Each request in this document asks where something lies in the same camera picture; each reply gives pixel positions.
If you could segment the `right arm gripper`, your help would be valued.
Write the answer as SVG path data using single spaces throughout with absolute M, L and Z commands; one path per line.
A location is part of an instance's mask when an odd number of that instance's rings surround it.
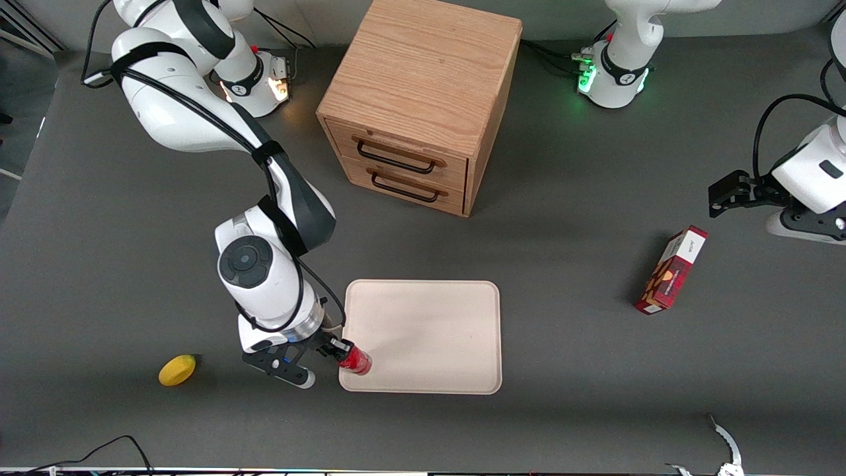
M 262 350 L 285 364 L 298 364 L 306 355 L 318 354 L 321 358 L 348 359 L 356 345 L 346 338 L 336 338 L 334 331 L 318 329 L 311 337 L 299 342 L 273 344 Z

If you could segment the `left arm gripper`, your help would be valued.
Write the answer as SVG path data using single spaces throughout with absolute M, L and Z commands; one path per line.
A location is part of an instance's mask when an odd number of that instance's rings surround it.
M 708 215 L 711 219 L 716 219 L 728 209 L 745 208 L 748 203 L 750 208 L 787 208 L 791 205 L 791 193 L 772 174 L 751 178 L 744 171 L 732 171 L 708 187 Z

